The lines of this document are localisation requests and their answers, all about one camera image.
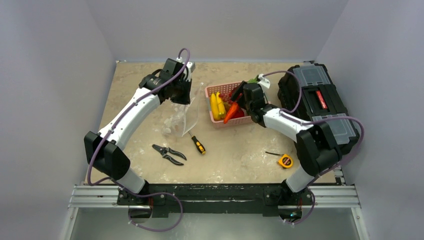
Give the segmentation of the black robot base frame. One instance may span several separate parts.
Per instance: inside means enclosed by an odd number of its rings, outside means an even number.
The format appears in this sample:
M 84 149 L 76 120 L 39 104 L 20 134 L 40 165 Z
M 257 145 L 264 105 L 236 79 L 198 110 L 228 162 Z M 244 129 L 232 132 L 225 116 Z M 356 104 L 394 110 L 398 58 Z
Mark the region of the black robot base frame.
M 303 189 L 287 194 L 281 183 L 165 184 L 148 188 L 150 197 L 137 197 L 126 190 L 118 191 L 117 204 L 130 208 L 145 207 L 153 218 L 170 213 L 186 214 L 259 214 L 298 220 L 313 203 L 312 192 Z

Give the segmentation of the pink plastic basket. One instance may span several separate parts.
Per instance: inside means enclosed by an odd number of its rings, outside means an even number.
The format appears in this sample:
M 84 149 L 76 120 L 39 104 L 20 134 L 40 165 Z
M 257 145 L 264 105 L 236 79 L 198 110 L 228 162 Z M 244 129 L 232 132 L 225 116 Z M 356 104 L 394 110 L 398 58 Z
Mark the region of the pink plastic basket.
M 210 85 L 205 88 L 204 92 L 206 97 L 206 105 L 208 107 L 210 120 L 216 129 L 253 123 L 253 121 L 251 120 L 251 117 L 247 115 L 244 109 L 242 109 L 244 116 L 231 118 L 228 120 L 227 123 L 224 123 L 224 119 L 221 119 L 221 120 L 214 119 L 214 114 L 210 105 L 210 96 L 212 94 L 216 94 L 217 92 L 219 92 L 221 95 L 224 95 L 225 97 L 229 97 L 231 93 L 233 92 L 233 89 L 236 89 L 240 85 L 240 83 L 241 82 L 233 82 L 233 83 L 225 83 L 225 84 L 218 84 L 218 85 Z

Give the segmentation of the clear zip top bag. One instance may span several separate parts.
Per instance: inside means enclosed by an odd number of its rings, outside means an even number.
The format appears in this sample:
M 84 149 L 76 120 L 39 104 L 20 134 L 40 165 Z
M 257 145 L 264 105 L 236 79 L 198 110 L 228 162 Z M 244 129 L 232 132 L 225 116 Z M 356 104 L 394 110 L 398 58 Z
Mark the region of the clear zip top bag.
M 183 137 L 199 120 L 200 98 L 204 83 L 196 83 L 190 92 L 190 104 L 172 103 L 173 113 L 164 120 L 161 133 L 165 136 Z

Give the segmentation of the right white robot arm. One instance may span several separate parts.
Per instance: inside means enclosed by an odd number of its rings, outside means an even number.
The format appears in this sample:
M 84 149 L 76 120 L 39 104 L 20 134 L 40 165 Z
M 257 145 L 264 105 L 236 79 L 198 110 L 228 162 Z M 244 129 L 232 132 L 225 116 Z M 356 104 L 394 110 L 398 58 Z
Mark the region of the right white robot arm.
M 326 122 L 312 123 L 284 113 L 266 101 L 258 83 L 243 81 L 230 99 L 244 109 L 254 123 L 293 140 L 299 167 L 281 184 L 280 196 L 284 202 L 294 203 L 300 198 L 300 191 L 342 159 L 341 149 Z

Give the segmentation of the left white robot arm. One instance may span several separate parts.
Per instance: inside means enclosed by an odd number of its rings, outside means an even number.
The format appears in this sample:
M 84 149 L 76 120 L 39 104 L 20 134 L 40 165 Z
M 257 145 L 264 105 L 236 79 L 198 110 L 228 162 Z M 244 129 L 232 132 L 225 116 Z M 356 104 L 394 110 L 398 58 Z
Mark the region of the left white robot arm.
M 149 199 L 149 183 L 132 168 L 124 149 L 133 133 L 164 101 L 188 105 L 195 63 L 167 59 L 161 69 L 142 78 L 133 97 L 118 115 L 98 132 L 89 131 L 84 137 L 88 162 L 87 182 L 93 169 L 105 174 L 109 180 L 125 188 L 129 197 L 138 205 Z

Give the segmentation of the orange toy carrot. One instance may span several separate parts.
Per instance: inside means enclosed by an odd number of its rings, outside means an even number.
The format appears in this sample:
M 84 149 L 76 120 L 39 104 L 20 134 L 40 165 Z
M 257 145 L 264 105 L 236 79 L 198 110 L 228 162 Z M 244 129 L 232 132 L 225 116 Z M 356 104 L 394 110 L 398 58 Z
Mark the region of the orange toy carrot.
M 244 82 L 245 81 L 243 81 L 243 83 L 240 83 L 235 88 L 243 88 Z M 226 112 L 225 118 L 223 119 L 223 123 L 227 124 L 229 120 L 232 119 L 234 113 L 236 113 L 239 109 L 240 107 L 238 106 L 238 104 L 236 102 L 232 102 L 232 105 L 230 106 L 229 110 Z

